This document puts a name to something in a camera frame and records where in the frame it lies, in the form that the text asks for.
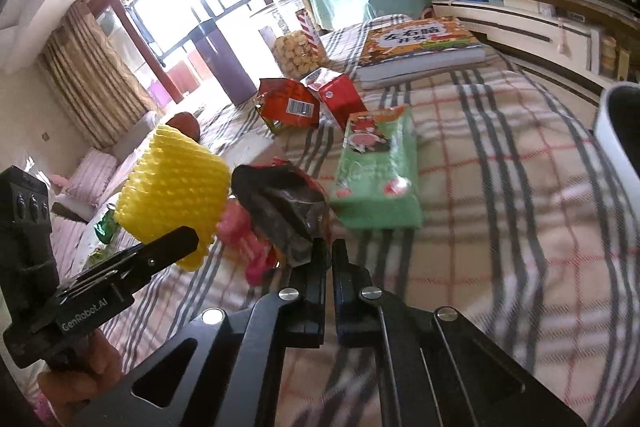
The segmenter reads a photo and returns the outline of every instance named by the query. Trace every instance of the yellow foam net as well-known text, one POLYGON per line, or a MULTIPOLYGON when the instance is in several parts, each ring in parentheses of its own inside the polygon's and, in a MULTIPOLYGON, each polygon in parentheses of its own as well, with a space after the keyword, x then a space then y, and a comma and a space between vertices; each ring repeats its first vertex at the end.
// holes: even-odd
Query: yellow foam net
POLYGON ((191 227, 200 239, 198 249, 177 264, 194 271, 212 243, 230 180, 222 159, 178 130, 159 125, 122 189, 116 220, 142 243, 191 227))

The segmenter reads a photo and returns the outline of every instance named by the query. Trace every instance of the striped curtain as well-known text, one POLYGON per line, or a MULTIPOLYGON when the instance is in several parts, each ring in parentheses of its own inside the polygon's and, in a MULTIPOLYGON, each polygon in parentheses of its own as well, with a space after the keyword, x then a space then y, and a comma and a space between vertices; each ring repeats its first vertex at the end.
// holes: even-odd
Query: striped curtain
POLYGON ((96 149, 116 143, 148 111, 162 113, 84 1, 71 6, 39 62, 54 95, 96 149))

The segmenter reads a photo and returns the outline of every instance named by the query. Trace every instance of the metal screw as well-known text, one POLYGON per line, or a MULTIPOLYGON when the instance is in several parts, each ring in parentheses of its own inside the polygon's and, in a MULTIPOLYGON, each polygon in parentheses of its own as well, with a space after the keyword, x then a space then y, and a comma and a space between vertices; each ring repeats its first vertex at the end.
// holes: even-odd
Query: metal screw
POLYGON ((453 322, 458 318, 458 312, 449 307, 440 308, 438 310, 438 318, 441 321, 453 322))
POLYGON ((283 288, 279 291, 278 296, 283 301, 294 301, 300 296, 300 292, 295 288, 283 288))
POLYGON ((360 290, 360 295, 367 301, 375 301, 382 297, 382 290, 376 286, 367 286, 360 290))
POLYGON ((209 308, 202 314, 202 321, 209 326, 215 326, 216 324, 219 324, 224 318, 225 312, 218 308, 209 308))

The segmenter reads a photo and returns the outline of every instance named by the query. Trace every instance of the brown ball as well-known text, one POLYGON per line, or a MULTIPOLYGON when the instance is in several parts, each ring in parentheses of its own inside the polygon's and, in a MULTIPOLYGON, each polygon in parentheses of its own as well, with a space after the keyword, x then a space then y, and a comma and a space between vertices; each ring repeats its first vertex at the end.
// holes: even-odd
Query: brown ball
POLYGON ((200 141, 200 124, 190 112, 179 112, 166 124, 188 136, 194 142, 200 141))

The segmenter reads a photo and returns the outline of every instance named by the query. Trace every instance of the white drawer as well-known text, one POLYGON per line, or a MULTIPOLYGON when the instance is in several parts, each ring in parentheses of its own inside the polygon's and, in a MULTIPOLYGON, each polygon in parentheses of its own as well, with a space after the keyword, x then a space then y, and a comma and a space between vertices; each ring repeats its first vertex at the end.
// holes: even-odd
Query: white drawer
POLYGON ((564 30, 568 50, 564 55, 558 52, 561 32, 553 23, 488 7, 441 4, 433 7, 438 17, 457 17, 471 31, 485 33, 490 41, 544 58, 579 74, 590 72, 591 35, 571 26, 564 30))

